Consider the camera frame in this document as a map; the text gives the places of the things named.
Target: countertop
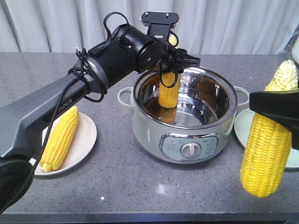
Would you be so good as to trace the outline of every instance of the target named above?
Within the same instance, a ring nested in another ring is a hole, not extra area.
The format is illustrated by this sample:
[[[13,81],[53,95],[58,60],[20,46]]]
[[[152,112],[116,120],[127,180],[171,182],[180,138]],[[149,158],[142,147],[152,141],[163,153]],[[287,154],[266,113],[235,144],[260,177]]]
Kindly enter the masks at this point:
[[[261,91],[284,55],[201,55],[201,66],[249,92]],[[0,53],[0,106],[66,75],[77,57],[68,53]],[[0,223],[298,220],[299,172],[286,169],[278,190],[266,198],[240,182],[243,148],[231,133],[216,157],[193,165],[172,164],[147,153],[135,139],[132,113],[117,102],[133,86],[132,73],[97,104],[80,100],[80,112],[98,137],[77,166],[36,176],[28,192],[0,215]]]

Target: control knob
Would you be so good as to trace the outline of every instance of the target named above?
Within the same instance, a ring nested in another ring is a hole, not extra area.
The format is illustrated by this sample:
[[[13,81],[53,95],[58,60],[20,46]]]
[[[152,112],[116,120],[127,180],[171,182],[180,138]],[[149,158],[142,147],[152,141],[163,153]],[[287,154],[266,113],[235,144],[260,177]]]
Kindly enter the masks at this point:
[[[200,145],[195,142],[189,142],[181,147],[181,154],[185,157],[193,158],[200,154]]]

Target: corn cob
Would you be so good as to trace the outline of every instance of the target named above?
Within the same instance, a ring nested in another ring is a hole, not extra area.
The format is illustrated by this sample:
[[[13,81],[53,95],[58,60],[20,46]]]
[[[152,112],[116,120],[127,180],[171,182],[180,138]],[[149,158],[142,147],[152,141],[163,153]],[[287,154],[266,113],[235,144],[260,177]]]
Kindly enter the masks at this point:
[[[284,61],[265,91],[297,89],[297,80],[294,62]],[[241,181],[249,193],[257,197],[266,197],[277,190],[291,144],[290,131],[261,114],[255,114],[241,167]]]
[[[177,44],[177,39],[172,34],[169,37],[169,43],[171,45]],[[180,80],[180,75],[178,75],[178,81],[172,88],[167,88],[160,82],[159,104],[161,107],[172,108],[177,105],[179,80]],[[172,85],[174,81],[175,81],[175,74],[173,72],[168,72],[163,74],[163,83],[166,86]]]
[[[78,108],[71,107],[65,112],[49,136],[48,143],[39,164],[42,172],[57,170],[62,165],[71,145],[79,120]]]

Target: white curtain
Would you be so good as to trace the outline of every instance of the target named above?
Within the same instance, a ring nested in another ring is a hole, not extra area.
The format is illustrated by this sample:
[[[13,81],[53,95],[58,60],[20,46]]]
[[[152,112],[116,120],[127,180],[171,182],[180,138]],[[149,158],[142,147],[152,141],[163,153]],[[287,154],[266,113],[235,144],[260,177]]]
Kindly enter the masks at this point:
[[[0,51],[90,49],[112,11],[144,33],[142,12],[178,13],[173,31],[190,54],[280,54],[299,24],[298,0],[0,0]],[[111,31],[122,23],[107,22]]]

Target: plate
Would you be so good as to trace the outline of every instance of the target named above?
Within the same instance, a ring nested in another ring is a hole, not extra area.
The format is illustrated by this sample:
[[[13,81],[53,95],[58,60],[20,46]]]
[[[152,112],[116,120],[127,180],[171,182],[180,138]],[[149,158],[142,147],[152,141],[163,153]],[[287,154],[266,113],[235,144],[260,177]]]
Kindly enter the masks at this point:
[[[235,118],[235,134],[240,144],[244,148],[247,145],[247,140],[250,133],[251,123],[254,114],[254,111],[246,109],[240,112]],[[299,168],[299,150],[291,148],[290,155],[286,163],[286,168]]]
[[[60,118],[56,119],[53,123],[53,127],[55,127]],[[47,129],[43,131],[43,138],[47,132]],[[97,128],[88,116],[85,114],[79,113],[79,122],[74,134],[73,140],[71,142],[69,151],[64,159],[63,164],[58,170],[43,173],[42,167],[38,165],[35,170],[35,175],[47,176],[47,175],[55,175],[62,173],[68,169],[79,164],[91,151],[93,145],[97,138]],[[30,162],[33,165],[35,163],[35,159],[31,159]]]

